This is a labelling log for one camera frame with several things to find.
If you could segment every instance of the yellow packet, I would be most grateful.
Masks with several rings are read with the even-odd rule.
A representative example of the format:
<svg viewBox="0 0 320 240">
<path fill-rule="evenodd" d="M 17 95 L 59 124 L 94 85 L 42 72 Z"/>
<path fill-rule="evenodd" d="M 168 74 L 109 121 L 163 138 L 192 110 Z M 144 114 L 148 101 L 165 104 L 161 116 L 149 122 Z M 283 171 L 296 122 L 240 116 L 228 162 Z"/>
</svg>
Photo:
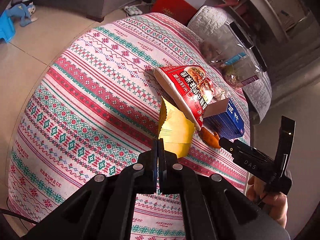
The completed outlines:
<svg viewBox="0 0 320 240">
<path fill-rule="evenodd" d="M 194 131 L 194 123 L 162 97 L 158 139 L 163 139 L 164 150 L 175 153 L 178 158 L 187 156 Z"/>
</svg>

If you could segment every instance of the striped tablecloth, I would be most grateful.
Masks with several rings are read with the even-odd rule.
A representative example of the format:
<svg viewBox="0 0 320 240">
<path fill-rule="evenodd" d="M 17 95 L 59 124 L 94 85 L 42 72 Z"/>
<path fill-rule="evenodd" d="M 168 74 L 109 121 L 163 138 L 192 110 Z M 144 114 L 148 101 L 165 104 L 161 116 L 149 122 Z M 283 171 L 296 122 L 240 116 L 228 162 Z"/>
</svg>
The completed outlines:
<svg viewBox="0 0 320 240">
<path fill-rule="evenodd" d="M 96 27 L 48 70 L 25 109 L 9 168 L 11 208 L 40 221 L 95 174 L 112 176 L 148 151 L 157 135 L 161 95 L 156 66 L 200 65 L 228 89 L 244 120 L 247 103 L 199 52 L 199 37 L 158 13 Z M 246 171 L 223 149 L 194 134 L 179 162 L 200 174 L 220 173 L 240 191 Z M 179 195 L 138 195 L 131 239 L 184 239 Z"/>
</svg>

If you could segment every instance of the blue plastic stool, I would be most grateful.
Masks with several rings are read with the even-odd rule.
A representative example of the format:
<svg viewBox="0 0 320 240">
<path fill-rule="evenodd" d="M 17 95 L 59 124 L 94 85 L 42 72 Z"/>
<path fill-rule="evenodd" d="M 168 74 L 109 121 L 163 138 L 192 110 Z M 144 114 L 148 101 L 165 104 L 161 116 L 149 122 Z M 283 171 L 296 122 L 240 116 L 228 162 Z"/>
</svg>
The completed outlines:
<svg viewBox="0 0 320 240">
<path fill-rule="evenodd" d="M 5 42 L 9 42 L 15 33 L 16 30 L 14 29 L 12 20 L 4 11 L 0 17 L 0 39 L 3 38 Z"/>
</svg>

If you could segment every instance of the silver screw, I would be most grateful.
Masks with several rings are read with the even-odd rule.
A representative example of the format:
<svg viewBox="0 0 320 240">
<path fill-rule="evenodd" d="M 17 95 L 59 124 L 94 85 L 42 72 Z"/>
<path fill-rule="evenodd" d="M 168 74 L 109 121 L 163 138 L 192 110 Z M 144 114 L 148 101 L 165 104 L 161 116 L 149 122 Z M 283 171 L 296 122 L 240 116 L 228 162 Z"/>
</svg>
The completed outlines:
<svg viewBox="0 0 320 240">
<path fill-rule="evenodd" d="M 211 176 L 211 179 L 214 180 L 214 181 L 221 181 L 221 180 L 222 180 L 222 177 L 221 177 L 221 175 L 219 175 L 219 174 L 213 174 L 213 175 Z"/>
<path fill-rule="evenodd" d="M 182 170 L 183 166 L 180 163 L 175 163 L 174 165 L 172 165 L 172 168 L 174 168 L 177 171 Z"/>
<path fill-rule="evenodd" d="M 143 165 L 141 163 L 136 163 L 135 165 L 133 165 L 133 169 L 136 171 L 139 171 L 143 168 Z"/>
<path fill-rule="evenodd" d="M 98 174 L 94 176 L 94 181 L 96 182 L 102 182 L 104 180 L 104 176 L 102 174 Z"/>
</svg>

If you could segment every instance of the stuffed animal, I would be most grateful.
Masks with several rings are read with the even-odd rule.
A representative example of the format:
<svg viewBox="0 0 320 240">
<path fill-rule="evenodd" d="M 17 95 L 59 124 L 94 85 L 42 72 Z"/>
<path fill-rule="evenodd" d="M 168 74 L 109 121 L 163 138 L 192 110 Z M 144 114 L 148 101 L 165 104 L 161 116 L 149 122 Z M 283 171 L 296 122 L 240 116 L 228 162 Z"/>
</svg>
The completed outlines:
<svg viewBox="0 0 320 240">
<path fill-rule="evenodd" d="M 20 21 L 20 26 L 24 27 L 28 25 L 31 22 L 36 21 L 38 18 L 37 17 L 31 17 L 31 15 L 35 12 L 36 7 L 33 5 L 33 2 L 30 3 L 28 6 L 25 5 L 24 3 L 19 3 L 13 6 L 10 9 L 7 9 L 7 16 L 11 17 L 19 17 L 21 18 Z"/>
</svg>

